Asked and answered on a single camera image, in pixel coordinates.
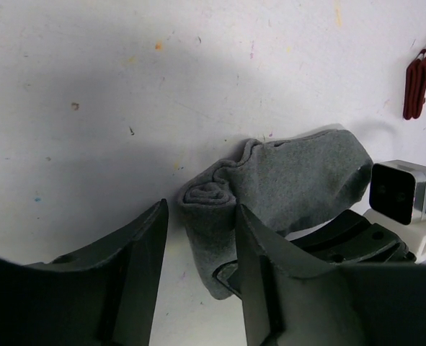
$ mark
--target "white surface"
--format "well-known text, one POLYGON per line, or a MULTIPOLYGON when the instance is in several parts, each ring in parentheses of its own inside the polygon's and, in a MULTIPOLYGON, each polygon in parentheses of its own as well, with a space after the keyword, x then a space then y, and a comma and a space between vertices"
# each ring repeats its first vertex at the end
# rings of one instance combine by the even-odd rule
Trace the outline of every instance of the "white surface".
MULTIPOLYGON (((425 43, 412 0, 0 0, 0 256, 82 247, 249 137, 341 123, 376 161, 426 164, 426 106, 401 119, 425 43)), ((245 345, 171 215, 151 344, 245 345)))
POLYGON ((363 216, 371 223, 378 223, 397 234, 416 256, 416 263, 426 260, 426 221, 405 226, 373 209, 368 209, 363 216))

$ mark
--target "screw hole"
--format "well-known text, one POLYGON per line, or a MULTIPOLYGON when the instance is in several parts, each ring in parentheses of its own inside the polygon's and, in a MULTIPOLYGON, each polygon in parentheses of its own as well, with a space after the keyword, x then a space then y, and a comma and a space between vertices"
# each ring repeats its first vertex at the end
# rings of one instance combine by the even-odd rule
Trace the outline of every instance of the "screw hole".
POLYGON ((345 258, 344 258, 344 256, 342 256, 341 254, 333 254, 333 255, 331 256, 331 260, 332 260, 333 262, 336 262, 336 263, 342 263, 342 261, 344 261, 344 260, 345 260, 345 258))
POLYGON ((384 185, 379 185, 377 191, 379 194, 383 195, 386 193, 386 187, 384 185))
POLYGON ((373 235, 371 237, 375 240, 380 240, 384 237, 384 233, 381 232, 381 231, 376 231, 376 232, 373 233, 373 235))
POLYGON ((398 193, 396 196, 396 201, 398 203, 403 203, 406 199, 407 199, 407 196, 403 192, 398 193))

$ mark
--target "sock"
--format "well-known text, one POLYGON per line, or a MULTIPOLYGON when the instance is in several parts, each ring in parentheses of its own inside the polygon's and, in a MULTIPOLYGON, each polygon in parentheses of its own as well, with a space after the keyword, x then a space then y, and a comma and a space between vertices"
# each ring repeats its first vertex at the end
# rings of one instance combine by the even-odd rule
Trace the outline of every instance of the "sock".
POLYGON ((414 101, 415 112, 412 115, 417 119, 421 115, 422 106, 426 102, 426 48, 419 55, 420 64, 418 67, 418 90, 417 98, 414 101))
POLYGON ((426 46, 407 68, 403 118, 420 117, 426 103, 426 46))
POLYGON ((305 138, 247 141, 239 161, 220 160, 190 180, 177 203, 201 280, 216 299, 231 294, 214 271, 236 260, 235 207, 245 204, 286 236, 338 216, 361 199, 372 161, 347 130, 305 138))

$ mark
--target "gray fabric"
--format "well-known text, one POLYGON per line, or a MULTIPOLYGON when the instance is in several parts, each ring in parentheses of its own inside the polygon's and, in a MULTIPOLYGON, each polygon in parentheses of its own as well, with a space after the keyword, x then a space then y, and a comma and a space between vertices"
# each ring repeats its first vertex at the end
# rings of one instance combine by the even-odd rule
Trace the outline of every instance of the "gray fabric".
POLYGON ((177 200, 203 284, 216 299, 230 293, 215 279, 236 259, 235 207, 245 204, 282 236, 326 222, 359 201, 373 162, 347 130, 261 143, 240 161, 220 160, 190 180, 177 200))

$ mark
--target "camera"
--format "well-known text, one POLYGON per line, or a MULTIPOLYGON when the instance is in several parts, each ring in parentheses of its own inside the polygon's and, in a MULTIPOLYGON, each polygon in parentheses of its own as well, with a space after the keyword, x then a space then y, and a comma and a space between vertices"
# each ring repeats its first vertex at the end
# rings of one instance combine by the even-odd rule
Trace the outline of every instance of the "camera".
POLYGON ((426 220, 426 166, 400 160, 374 164, 370 206, 404 225, 426 220))

